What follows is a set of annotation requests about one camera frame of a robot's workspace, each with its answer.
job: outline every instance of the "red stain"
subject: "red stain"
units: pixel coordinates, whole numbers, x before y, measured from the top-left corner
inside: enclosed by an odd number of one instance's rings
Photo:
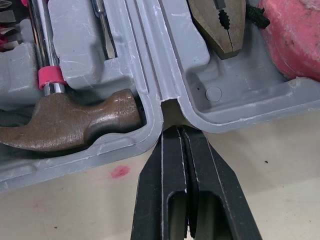
[[[130,168],[128,166],[119,165],[110,174],[113,179],[118,179],[127,175],[129,172]]]

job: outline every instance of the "pliers jaw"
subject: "pliers jaw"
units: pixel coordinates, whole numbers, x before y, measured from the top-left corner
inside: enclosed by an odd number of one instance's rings
[[[0,0],[0,11],[10,8],[12,5],[11,1]]]
[[[188,0],[194,24],[223,60],[238,55],[245,32],[245,0]]]

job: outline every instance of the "metal shaft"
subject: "metal shaft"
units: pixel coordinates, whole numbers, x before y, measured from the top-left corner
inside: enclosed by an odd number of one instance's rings
[[[107,22],[107,13],[104,7],[103,0],[92,0],[94,9],[96,13],[98,14],[101,28],[102,28],[102,38],[104,41],[104,48],[105,48],[105,53],[107,55],[108,59],[114,59],[116,57],[116,52],[114,49],[114,46],[111,41],[111,37],[109,35],[109,30],[108,30],[108,22]]]
[[[28,4],[39,68],[59,66],[59,58],[53,44],[54,34],[47,1],[29,0]],[[65,91],[65,86],[61,83],[48,83],[44,86],[45,96]]]

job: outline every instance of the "table surface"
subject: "table surface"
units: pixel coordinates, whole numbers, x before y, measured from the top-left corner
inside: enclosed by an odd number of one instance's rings
[[[165,128],[184,122],[177,108],[163,105]],[[264,240],[320,239],[318,123],[320,111],[206,133],[235,171]],[[0,194],[0,238],[129,240],[138,176],[151,152]]]

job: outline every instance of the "gray plastic tool case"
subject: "gray plastic tool case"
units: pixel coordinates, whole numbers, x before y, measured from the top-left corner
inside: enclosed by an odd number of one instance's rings
[[[196,128],[221,133],[320,107],[320,84],[286,81],[259,30],[247,23],[243,48],[220,60],[195,28],[186,0],[104,0],[117,58],[104,60],[98,18],[90,0],[50,0],[54,46],[71,95],[95,104],[129,88],[141,100],[145,125],[101,136],[88,149],[48,156],[0,145],[0,192],[136,156],[149,150],[163,127],[161,103],[177,99]],[[24,43],[0,53],[0,124],[20,126],[42,96],[30,22]]]

